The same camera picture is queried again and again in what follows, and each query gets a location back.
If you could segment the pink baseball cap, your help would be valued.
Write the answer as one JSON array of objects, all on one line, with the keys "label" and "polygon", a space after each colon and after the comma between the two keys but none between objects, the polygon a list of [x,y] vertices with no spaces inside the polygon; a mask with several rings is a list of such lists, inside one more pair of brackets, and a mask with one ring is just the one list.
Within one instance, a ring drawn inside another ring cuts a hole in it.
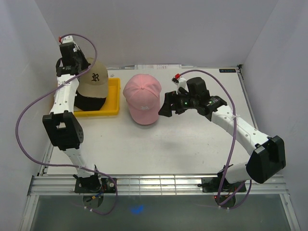
[{"label": "pink baseball cap", "polygon": [[134,75],[127,82],[123,95],[136,123],[151,125],[158,120],[161,90],[160,82],[149,74]]}]

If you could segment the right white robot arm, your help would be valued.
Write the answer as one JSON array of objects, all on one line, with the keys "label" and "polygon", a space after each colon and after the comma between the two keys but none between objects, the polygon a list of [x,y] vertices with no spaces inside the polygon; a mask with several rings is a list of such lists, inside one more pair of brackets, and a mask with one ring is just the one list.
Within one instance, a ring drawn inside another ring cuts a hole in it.
[{"label": "right white robot arm", "polygon": [[247,180],[262,184],[285,168],[285,146],[281,137],[270,137],[234,115],[225,100],[210,95],[202,78],[186,80],[176,75],[172,82],[176,84],[177,90],[165,93],[159,115],[171,117],[173,113],[180,115],[188,109],[195,109],[198,114],[232,135],[233,141],[239,142],[250,156],[246,163],[224,167],[217,178],[206,183],[205,187],[229,191],[236,183]]}]

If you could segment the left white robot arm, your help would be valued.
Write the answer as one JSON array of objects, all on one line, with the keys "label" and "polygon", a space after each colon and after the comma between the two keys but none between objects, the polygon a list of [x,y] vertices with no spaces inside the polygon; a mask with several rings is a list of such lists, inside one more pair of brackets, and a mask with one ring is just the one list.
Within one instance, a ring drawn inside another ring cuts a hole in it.
[{"label": "left white robot arm", "polygon": [[79,86],[76,76],[90,65],[78,45],[73,42],[61,42],[59,45],[62,57],[56,63],[58,89],[55,91],[54,104],[50,113],[42,118],[45,130],[54,147],[65,153],[77,170],[73,177],[77,185],[88,192],[97,192],[102,187],[102,180],[95,165],[87,166],[82,156],[81,144],[84,133],[74,116],[75,94]]}]

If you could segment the beige baseball cap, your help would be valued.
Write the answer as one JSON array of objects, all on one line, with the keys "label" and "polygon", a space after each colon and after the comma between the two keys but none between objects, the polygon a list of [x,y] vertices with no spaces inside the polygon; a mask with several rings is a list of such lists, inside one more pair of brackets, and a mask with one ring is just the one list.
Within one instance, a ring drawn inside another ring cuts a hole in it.
[{"label": "beige baseball cap", "polygon": [[98,59],[89,72],[79,78],[77,92],[90,98],[106,98],[108,96],[108,71]]}]

